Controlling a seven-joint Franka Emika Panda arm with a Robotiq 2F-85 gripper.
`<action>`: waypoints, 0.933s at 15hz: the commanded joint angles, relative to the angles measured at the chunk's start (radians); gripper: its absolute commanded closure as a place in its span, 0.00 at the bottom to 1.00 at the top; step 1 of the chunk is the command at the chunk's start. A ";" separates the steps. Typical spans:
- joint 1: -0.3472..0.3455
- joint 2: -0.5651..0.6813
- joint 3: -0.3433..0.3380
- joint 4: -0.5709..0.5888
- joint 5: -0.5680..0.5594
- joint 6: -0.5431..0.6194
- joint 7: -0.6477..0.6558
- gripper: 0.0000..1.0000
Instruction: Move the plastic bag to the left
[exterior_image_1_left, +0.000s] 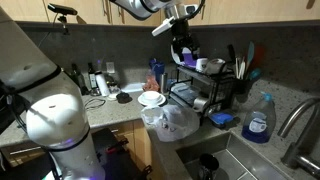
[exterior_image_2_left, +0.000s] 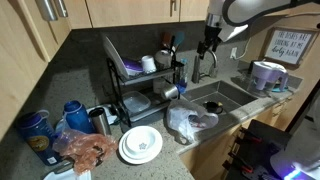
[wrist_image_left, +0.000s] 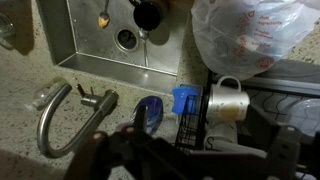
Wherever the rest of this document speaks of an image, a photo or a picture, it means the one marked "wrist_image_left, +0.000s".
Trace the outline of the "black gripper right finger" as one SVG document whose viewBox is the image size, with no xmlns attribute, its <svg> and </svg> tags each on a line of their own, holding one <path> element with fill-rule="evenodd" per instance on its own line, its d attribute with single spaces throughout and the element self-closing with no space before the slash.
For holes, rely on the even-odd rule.
<svg viewBox="0 0 320 180">
<path fill-rule="evenodd" d="M 261 108 L 248 106 L 247 128 L 252 139 L 266 152 L 193 151 L 190 157 L 206 176 L 215 180 L 296 180 L 298 166 L 320 178 L 319 132 L 314 137 L 298 128 L 281 125 Z"/>
</svg>

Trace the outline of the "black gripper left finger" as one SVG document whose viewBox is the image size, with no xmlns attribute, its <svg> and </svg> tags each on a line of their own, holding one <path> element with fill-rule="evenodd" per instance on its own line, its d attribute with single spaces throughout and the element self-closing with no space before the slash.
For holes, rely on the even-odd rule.
<svg viewBox="0 0 320 180">
<path fill-rule="evenodd" d="M 139 106 L 133 124 L 124 124 L 111 136 L 96 132 L 75 154 L 63 180 L 108 180 L 124 167 L 136 180 L 185 180 L 185 155 L 161 138 L 143 131 L 147 106 Z"/>
</svg>

